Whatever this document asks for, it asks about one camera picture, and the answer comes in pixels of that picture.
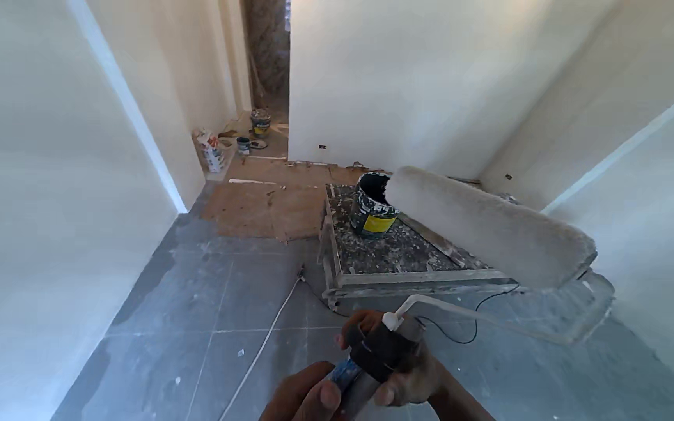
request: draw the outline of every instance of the paint can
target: paint can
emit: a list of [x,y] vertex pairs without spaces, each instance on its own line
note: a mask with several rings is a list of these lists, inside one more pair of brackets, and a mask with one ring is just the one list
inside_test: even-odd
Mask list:
[[256,108],[251,111],[251,129],[254,132],[255,138],[262,139],[267,136],[271,120],[272,117],[270,117],[267,110]]
[[384,197],[388,179],[383,172],[366,172],[355,186],[350,225],[363,238],[382,237],[399,215],[399,210]]
[[248,155],[251,151],[248,147],[251,145],[251,140],[247,137],[238,137],[236,138],[236,143],[238,144],[238,153],[241,155]]

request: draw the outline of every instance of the black cable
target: black cable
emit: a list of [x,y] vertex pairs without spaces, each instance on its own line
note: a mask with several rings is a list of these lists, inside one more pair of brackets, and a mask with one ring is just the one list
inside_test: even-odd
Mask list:
[[[480,308],[480,306],[482,305],[483,302],[488,301],[488,300],[492,299],[493,297],[498,297],[499,295],[510,294],[511,292],[516,291],[517,288],[519,288],[519,285],[513,287],[513,288],[510,289],[509,291],[499,292],[498,294],[493,294],[493,295],[491,295],[490,297],[485,298],[483,301],[478,302],[478,305],[475,307],[475,311],[478,311],[478,309]],[[446,336],[446,339],[448,339],[448,340],[450,340],[450,341],[452,341],[452,342],[454,342],[454,343],[462,344],[462,345],[467,345],[467,344],[472,343],[472,341],[474,341],[475,338],[477,338],[477,332],[478,332],[477,319],[475,319],[475,334],[473,335],[473,338],[472,338],[471,340],[469,340],[469,341],[458,341],[458,340],[455,340],[454,338],[452,338],[451,336],[449,336],[449,334],[446,333],[446,331],[444,331],[444,329],[443,329],[438,323],[436,323],[435,321],[433,321],[431,318],[428,318],[428,317],[426,317],[426,316],[416,316],[416,317],[417,317],[417,318],[420,318],[420,319],[423,319],[423,320],[428,320],[428,321],[430,321],[431,323],[435,324],[436,327],[438,327],[438,330],[440,330],[441,333],[442,333],[444,336]]]
[[[316,298],[316,300],[317,300],[318,302],[320,302],[322,306],[324,306],[324,308],[326,308],[327,310],[333,312],[334,314],[336,314],[336,315],[338,315],[338,316],[342,316],[342,317],[344,317],[344,318],[349,318],[349,317],[350,317],[349,315],[344,315],[344,314],[342,314],[341,312],[339,312],[339,311],[337,311],[337,310],[332,310],[332,308],[329,307],[329,305],[328,305],[326,302],[323,302],[323,300],[321,299],[321,297],[319,297],[319,294],[316,294],[316,292],[314,291],[314,289],[313,289],[313,287],[311,286],[311,284],[309,284],[308,281],[306,281],[304,277],[300,277],[300,279],[303,281],[303,283],[306,284],[306,286],[309,287],[309,292],[311,292],[311,295],[313,295],[313,296]],[[491,295],[491,296],[489,296],[489,297],[484,298],[483,301],[478,302],[478,305],[475,307],[475,311],[478,311],[478,310],[480,309],[480,306],[482,305],[483,302],[488,301],[488,300],[492,299],[493,297],[498,297],[498,296],[500,296],[500,295],[510,294],[510,293],[516,291],[517,288],[519,288],[519,284],[517,284],[517,286],[513,287],[513,288],[510,289],[509,291],[499,292],[499,293],[496,293],[496,294],[493,294],[493,295]],[[450,335],[449,335],[449,334],[448,334],[448,333],[447,333],[447,332],[446,332],[446,331],[445,331],[445,330],[444,330],[438,323],[436,323],[433,319],[431,319],[431,318],[429,318],[429,317],[426,317],[426,316],[423,316],[423,315],[419,315],[419,316],[416,316],[416,317],[417,317],[417,318],[420,318],[420,319],[422,319],[422,320],[428,320],[428,321],[430,321],[431,323],[433,323],[434,325],[436,325],[436,327],[438,327],[438,330],[440,330],[441,333],[442,333],[444,336],[446,336],[446,339],[448,339],[448,340],[450,340],[450,341],[452,341],[452,342],[454,342],[454,343],[461,344],[461,345],[467,345],[467,344],[472,343],[472,341],[474,341],[475,338],[477,338],[477,333],[478,333],[477,319],[475,319],[475,333],[473,334],[472,339],[469,340],[469,341],[458,341],[458,340],[455,340],[454,338],[452,338],[452,337],[451,337],[451,336],[450,336]]]
[[324,307],[326,307],[327,310],[331,311],[332,313],[334,313],[334,314],[336,314],[336,315],[338,315],[338,316],[342,316],[342,317],[344,317],[344,318],[349,318],[349,317],[350,317],[349,315],[344,315],[344,314],[342,314],[341,312],[339,312],[339,311],[337,311],[337,310],[332,310],[326,302],[323,302],[323,301],[321,300],[321,297],[319,297],[319,294],[316,294],[316,292],[314,291],[314,289],[312,288],[311,284],[309,284],[308,281],[306,281],[304,278],[301,278],[301,280],[303,281],[303,283],[305,283],[305,284],[309,287],[309,291],[311,292],[311,295],[313,295],[314,297],[316,297],[316,299],[317,299],[319,302],[321,302],[321,305],[324,306]]

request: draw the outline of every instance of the roller cover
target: roller cover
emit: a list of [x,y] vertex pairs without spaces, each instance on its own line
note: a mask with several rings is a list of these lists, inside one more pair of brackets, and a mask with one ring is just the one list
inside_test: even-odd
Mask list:
[[386,197],[399,211],[530,288],[558,288],[597,257],[594,240],[581,230],[420,168],[399,168],[387,183]]

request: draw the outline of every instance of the gray floor tile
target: gray floor tile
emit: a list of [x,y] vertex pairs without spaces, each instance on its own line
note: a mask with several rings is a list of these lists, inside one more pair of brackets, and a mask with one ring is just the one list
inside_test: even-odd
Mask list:
[[116,336],[100,342],[53,421],[183,421],[210,333]]
[[306,327],[306,302],[309,299],[308,287],[303,282],[298,282],[290,300],[287,301],[285,308],[277,319],[275,328],[288,329],[294,327]]
[[305,329],[272,332],[226,421],[256,420],[285,377],[306,368]]
[[410,404],[407,406],[412,421],[438,421],[438,416],[433,408],[426,402],[421,405]]
[[531,344],[534,358],[574,393],[589,416],[630,414],[651,419],[652,414],[674,407],[674,374],[612,318],[583,344]]
[[224,255],[156,253],[107,334],[212,330],[232,263]]
[[[321,296],[324,279],[323,268],[315,264],[316,239],[283,244],[219,237],[216,224],[199,217],[213,189],[214,184],[207,184],[191,212],[177,218],[54,420],[183,420],[187,413],[193,420],[217,419],[302,263],[306,279]],[[488,295],[438,298],[474,309]],[[345,299],[340,311],[394,311],[405,298]],[[582,285],[574,284],[551,297],[495,297],[481,311],[558,331],[590,298]],[[443,311],[417,306],[411,312],[431,317],[458,340],[468,340],[474,331],[471,320]],[[226,419],[257,419],[283,378],[308,363],[341,360],[346,353],[337,349],[333,336],[344,322],[305,284],[298,285]],[[198,332],[213,328],[249,331],[215,333],[212,341],[211,333]],[[136,335],[148,332],[161,333]],[[426,342],[498,421],[674,420],[674,374],[614,320],[591,340],[572,347],[532,340],[485,322],[469,345],[454,344],[427,324]],[[421,405],[369,406],[359,419],[436,418],[430,407]]]
[[373,401],[366,404],[356,421],[410,421],[410,409],[407,407],[378,407]]
[[[217,421],[220,418],[266,336],[265,331],[213,334],[189,421]],[[258,363],[264,363],[263,359],[260,358]]]
[[233,255],[217,330],[269,329],[296,280],[299,262],[282,255]]
[[348,357],[346,350],[341,350],[335,342],[335,335],[339,334],[338,327],[324,329],[309,329],[308,353],[306,361],[313,364],[317,361],[329,361],[337,365],[342,359]]
[[[458,349],[462,360],[456,368],[469,376],[461,383],[491,415],[521,420],[544,416],[582,419],[578,416],[584,410],[571,391],[562,388],[544,364],[532,358],[529,338],[480,324],[477,339]],[[473,384],[474,369],[479,371],[478,384]]]

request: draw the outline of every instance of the yellow label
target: yellow label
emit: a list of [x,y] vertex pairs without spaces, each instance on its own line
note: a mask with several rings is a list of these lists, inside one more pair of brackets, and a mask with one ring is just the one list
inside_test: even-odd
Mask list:
[[363,229],[370,232],[386,232],[388,227],[392,226],[394,220],[397,219],[397,216],[391,219],[377,218],[376,216],[369,215],[369,218],[365,220],[365,225]]

